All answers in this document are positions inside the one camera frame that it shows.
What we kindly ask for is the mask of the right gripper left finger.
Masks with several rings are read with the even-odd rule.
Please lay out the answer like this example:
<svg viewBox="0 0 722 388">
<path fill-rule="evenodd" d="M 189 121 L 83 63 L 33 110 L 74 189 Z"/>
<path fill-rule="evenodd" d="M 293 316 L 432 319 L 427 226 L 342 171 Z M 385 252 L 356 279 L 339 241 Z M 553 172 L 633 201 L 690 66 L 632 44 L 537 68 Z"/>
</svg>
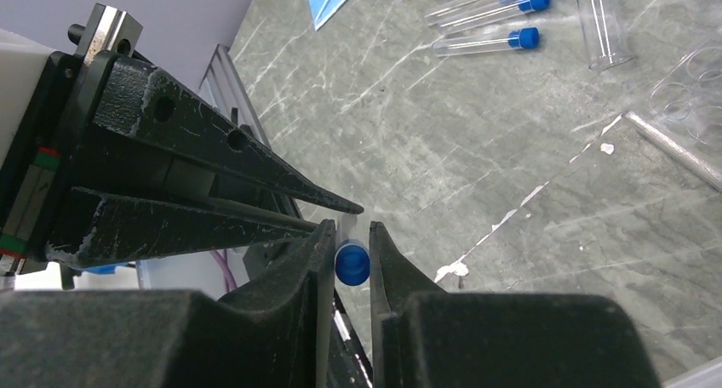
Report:
<svg viewBox="0 0 722 388">
<path fill-rule="evenodd" d="M 335 223 L 219 300 L 192 290 L 5 292 L 4 387 L 322 387 Z"/>
</svg>

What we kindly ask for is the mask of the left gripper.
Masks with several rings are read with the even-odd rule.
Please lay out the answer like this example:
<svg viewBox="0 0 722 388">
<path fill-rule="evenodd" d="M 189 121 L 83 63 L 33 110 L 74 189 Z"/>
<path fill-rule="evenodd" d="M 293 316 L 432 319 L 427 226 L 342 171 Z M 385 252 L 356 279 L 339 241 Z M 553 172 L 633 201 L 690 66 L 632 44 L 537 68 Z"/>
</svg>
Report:
<svg viewBox="0 0 722 388">
<path fill-rule="evenodd" d="M 143 30 L 128 12 L 96 4 L 86 26 L 69 28 L 73 54 L 1 32 L 1 273 L 56 262 L 126 262 L 310 235 L 315 224 L 210 198 L 147 199 L 73 188 L 49 232 L 57 171 L 66 157 L 61 121 L 102 52 L 130 57 Z M 44 248 L 44 239 L 48 235 Z"/>
</svg>

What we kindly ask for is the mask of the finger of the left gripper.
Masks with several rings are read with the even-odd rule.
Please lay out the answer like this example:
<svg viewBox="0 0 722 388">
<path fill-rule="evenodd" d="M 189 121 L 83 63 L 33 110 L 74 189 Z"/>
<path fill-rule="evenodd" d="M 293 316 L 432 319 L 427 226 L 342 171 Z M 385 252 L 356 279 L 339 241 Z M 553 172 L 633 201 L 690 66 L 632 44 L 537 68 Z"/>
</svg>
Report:
<svg viewBox="0 0 722 388">
<path fill-rule="evenodd" d="M 107 156 L 136 185 L 159 186 L 161 168 L 177 159 L 266 191 L 342 213 L 363 207 L 314 184 L 249 131 L 223 117 L 165 70 L 126 56 L 113 61 L 93 126 L 111 136 Z"/>
</svg>

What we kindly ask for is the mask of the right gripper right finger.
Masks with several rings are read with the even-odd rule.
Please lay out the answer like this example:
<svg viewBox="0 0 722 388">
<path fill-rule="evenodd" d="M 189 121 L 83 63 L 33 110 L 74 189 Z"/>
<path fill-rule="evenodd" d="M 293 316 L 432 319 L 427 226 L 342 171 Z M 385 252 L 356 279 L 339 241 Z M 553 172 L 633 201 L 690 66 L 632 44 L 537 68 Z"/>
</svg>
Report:
<svg viewBox="0 0 722 388">
<path fill-rule="evenodd" d="M 370 225 L 376 387 L 658 387 L 631 318 L 594 294 L 450 293 Z"/>
</svg>

